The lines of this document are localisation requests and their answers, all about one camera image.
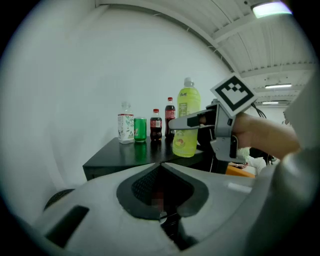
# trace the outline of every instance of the plastic bottle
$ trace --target plastic bottle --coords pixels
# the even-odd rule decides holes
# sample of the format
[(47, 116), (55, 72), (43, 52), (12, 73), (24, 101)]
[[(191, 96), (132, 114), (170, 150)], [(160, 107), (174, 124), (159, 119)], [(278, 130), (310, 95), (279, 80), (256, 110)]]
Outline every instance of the plastic bottle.
[(118, 139), (122, 144), (135, 142), (134, 139), (134, 114), (127, 101), (121, 103), (122, 110), (118, 114)]
[(159, 115), (159, 109), (153, 110), (153, 115), (150, 118), (150, 139), (152, 142), (161, 141), (162, 139), (162, 119)]
[[(195, 83), (190, 77), (184, 79), (184, 88), (177, 99), (178, 118), (200, 111), (201, 97)], [(173, 139), (173, 153), (177, 156), (190, 158), (197, 149), (198, 130), (176, 130)]]
[(176, 108), (172, 103), (172, 97), (168, 98), (168, 105), (165, 107), (165, 137), (173, 139), (175, 136), (175, 130), (169, 128), (169, 121), (176, 118)]

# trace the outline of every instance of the orange object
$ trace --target orange object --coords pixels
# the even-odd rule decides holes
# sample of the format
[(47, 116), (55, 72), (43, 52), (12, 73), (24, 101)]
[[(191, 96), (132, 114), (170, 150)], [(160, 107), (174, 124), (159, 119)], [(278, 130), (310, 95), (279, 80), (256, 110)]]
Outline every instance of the orange object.
[(226, 168), (225, 174), (226, 175), (233, 175), (233, 176), (249, 177), (249, 178), (255, 178), (256, 177), (250, 172), (241, 170), (241, 169), (233, 167), (231, 165), (228, 165), (228, 167)]

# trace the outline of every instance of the fluorescent light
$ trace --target fluorescent light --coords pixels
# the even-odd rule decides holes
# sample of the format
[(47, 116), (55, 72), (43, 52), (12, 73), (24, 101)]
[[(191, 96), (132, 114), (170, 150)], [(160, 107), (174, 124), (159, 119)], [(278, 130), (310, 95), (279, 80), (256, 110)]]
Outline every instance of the fluorescent light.
[(292, 14), (283, 2), (268, 2), (252, 7), (254, 15), (259, 19), (269, 15)]
[(262, 104), (265, 104), (265, 105), (272, 105), (272, 104), (278, 104), (279, 102), (277, 102), (277, 101), (266, 101), (266, 102), (262, 102)]
[(284, 87), (291, 87), (292, 84), (288, 83), (288, 84), (273, 84), (273, 85), (266, 85), (265, 88), (266, 89), (272, 89), (272, 88), (284, 88)]

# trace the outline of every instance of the soda can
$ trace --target soda can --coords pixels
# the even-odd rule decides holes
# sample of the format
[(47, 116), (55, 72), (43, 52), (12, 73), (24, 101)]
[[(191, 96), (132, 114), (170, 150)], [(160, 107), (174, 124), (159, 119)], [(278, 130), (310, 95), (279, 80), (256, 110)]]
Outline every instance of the soda can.
[(145, 142), (147, 138), (147, 119), (144, 117), (134, 118), (134, 140)]

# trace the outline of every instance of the yellow-green bottle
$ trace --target yellow-green bottle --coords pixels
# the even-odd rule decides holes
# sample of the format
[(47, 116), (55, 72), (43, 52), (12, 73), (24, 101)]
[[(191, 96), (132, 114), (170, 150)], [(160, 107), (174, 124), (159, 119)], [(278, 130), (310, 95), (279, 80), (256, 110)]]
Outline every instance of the yellow-green bottle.
[[(177, 99), (178, 118), (200, 111), (201, 97), (190, 77), (184, 79), (184, 88)], [(190, 158), (197, 149), (198, 130), (176, 130), (173, 138), (173, 153), (179, 157)]]

